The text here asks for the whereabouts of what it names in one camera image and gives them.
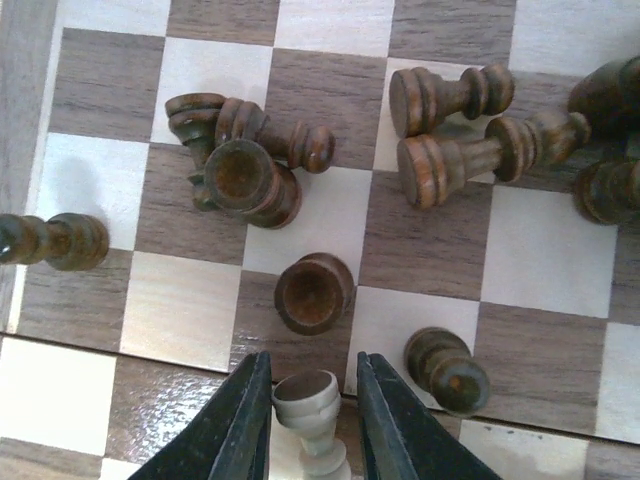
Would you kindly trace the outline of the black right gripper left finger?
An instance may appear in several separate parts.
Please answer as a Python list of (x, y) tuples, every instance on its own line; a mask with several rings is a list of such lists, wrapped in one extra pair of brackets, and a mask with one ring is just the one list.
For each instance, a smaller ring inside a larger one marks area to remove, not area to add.
[(271, 392), (270, 354), (247, 355), (186, 428), (134, 477), (266, 479)]

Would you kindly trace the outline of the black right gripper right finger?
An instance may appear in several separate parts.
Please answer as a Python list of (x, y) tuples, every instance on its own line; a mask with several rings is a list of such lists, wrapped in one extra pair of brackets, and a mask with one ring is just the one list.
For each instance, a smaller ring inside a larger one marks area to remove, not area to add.
[(378, 353), (357, 355), (357, 403), (366, 479), (499, 477), (433, 417)]

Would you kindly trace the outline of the white chess piece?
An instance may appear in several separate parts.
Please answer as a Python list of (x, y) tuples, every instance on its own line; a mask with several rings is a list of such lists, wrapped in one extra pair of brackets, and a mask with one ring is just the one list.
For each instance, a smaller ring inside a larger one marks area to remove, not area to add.
[(278, 422), (301, 443), (298, 455), (305, 479), (350, 479), (345, 443), (336, 437), (341, 395), (327, 370), (291, 375), (272, 390)]

